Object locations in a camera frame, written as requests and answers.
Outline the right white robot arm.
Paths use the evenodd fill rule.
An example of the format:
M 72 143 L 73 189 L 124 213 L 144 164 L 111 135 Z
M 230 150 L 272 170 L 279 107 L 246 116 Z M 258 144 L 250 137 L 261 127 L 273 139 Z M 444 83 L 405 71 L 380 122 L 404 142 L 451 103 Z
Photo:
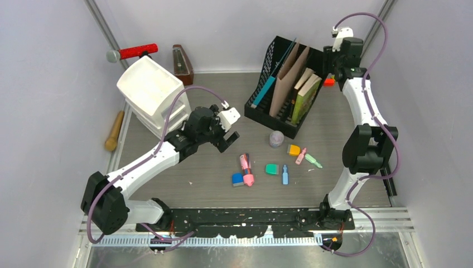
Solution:
M 363 47 L 359 38 L 342 37 L 324 48 L 324 70 L 335 76 L 354 119 L 354 130 L 342 150 L 344 169 L 319 207 L 318 223 L 325 229 L 349 221 L 354 198 L 387 166 L 398 138 L 397 128 L 389 127 L 379 113 L 367 69 L 360 67 Z

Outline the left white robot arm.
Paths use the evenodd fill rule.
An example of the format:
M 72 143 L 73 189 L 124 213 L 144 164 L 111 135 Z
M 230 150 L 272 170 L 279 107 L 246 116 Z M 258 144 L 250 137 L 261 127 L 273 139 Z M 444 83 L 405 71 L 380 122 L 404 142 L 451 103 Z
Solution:
M 171 216 L 163 201 L 131 200 L 131 196 L 159 173 L 196 153 L 202 144 L 210 143 L 224 152 L 239 138 L 237 132 L 225 138 L 239 118 L 234 107 L 222 111 L 216 105 L 197 107 L 163 142 L 138 159 L 106 175 L 93 173 L 81 203 L 88 215 L 88 227 L 94 224 L 104 235 L 113 234 L 126 224 L 145 223 L 158 231 L 168 229 Z

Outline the black mesh file organizer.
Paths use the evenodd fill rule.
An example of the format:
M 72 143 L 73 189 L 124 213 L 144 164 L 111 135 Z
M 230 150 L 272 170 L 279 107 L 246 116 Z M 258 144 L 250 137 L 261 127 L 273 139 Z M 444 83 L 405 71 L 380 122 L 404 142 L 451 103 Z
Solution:
M 327 77 L 323 63 L 322 51 L 276 36 L 267 48 L 257 87 L 244 105 L 244 115 L 295 138 Z M 302 88 L 296 85 L 305 70 L 313 71 L 318 81 L 303 97 Z

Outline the green eraser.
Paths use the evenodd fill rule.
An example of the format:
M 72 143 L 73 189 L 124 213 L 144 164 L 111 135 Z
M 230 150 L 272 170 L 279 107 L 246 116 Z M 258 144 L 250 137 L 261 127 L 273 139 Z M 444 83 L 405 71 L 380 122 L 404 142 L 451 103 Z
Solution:
M 265 167 L 265 173 L 268 175 L 278 175 L 279 166 L 277 164 L 267 164 Z

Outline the orange eraser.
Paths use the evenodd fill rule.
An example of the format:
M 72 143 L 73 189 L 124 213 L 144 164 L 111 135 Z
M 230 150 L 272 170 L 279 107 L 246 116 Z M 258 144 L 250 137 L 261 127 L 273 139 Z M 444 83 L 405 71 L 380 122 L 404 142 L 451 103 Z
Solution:
M 297 145 L 290 144 L 288 145 L 287 153 L 289 156 L 298 156 L 301 153 L 301 148 Z

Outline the red brown book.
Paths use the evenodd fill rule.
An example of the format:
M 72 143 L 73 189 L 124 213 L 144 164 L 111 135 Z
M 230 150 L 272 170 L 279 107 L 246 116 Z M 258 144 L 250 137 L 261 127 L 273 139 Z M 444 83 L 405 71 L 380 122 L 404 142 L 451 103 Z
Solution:
M 300 76 L 299 80 L 296 82 L 295 86 L 293 87 L 294 90 L 299 90 L 314 73 L 315 72 L 312 69 L 306 68 Z

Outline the clear jar of pins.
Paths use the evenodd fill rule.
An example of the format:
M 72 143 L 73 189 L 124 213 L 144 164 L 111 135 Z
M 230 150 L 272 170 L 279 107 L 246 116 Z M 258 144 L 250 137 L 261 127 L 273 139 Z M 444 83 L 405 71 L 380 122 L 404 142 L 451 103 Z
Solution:
M 271 148 L 278 148 L 283 144 L 284 134 L 281 131 L 273 131 L 269 135 L 269 145 Z

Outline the green illustrated book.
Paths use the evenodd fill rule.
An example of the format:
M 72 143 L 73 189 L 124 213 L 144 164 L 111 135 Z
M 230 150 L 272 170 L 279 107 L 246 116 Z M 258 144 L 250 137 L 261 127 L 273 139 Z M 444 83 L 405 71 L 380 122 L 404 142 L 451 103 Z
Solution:
M 321 78 L 316 74 L 311 76 L 305 81 L 303 86 L 298 90 L 296 101 L 291 116 L 291 123 L 297 125 L 304 115 L 307 106 L 317 90 Z

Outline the white plastic drawer unit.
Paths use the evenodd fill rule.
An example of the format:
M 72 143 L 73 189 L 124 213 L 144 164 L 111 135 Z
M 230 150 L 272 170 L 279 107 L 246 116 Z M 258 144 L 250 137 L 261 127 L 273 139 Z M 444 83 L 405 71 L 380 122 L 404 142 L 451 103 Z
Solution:
M 183 82 L 149 56 L 133 63 L 119 78 L 117 88 L 140 122 L 158 138 L 162 137 L 168 115 L 167 131 L 171 132 L 179 128 L 191 113 L 186 93 L 170 109 L 174 98 L 184 90 Z

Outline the pink cardboard folder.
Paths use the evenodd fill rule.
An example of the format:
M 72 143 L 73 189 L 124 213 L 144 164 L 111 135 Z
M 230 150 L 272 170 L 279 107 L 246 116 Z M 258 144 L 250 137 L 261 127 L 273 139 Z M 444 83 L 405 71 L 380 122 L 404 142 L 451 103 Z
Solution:
M 310 48 L 305 47 L 300 54 L 298 53 L 299 49 L 300 43 L 297 42 L 286 57 L 277 74 L 273 98 L 269 110 L 269 115 L 271 117 L 276 117 L 279 110 L 282 108 L 289 91 L 293 88 L 296 79 L 300 75 L 302 69 L 305 68 Z

